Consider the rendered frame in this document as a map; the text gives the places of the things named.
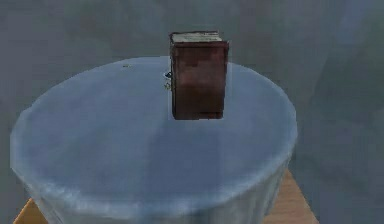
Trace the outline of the dark red book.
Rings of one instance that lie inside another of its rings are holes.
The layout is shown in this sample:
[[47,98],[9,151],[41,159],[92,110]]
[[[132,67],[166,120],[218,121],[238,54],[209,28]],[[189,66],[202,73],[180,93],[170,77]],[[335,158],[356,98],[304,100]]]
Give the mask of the dark red book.
[[173,32],[169,39],[173,117],[221,119],[229,42],[217,31]]

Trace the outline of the round pale blue table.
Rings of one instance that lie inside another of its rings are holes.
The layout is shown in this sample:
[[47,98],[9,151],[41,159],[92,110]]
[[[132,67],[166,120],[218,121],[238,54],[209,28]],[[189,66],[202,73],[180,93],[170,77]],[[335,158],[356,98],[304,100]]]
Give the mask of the round pale blue table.
[[296,111],[257,72],[228,68],[224,114],[177,120],[166,56],[82,72],[24,110],[11,166],[48,224],[261,224],[296,138]]

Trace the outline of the wooden table base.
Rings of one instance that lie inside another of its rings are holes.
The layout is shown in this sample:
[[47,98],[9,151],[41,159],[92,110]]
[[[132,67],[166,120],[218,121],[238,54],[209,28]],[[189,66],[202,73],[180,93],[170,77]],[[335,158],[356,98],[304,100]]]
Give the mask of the wooden table base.
[[[48,224],[29,199],[12,224]],[[278,197],[263,224],[320,224],[289,170],[285,171]]]

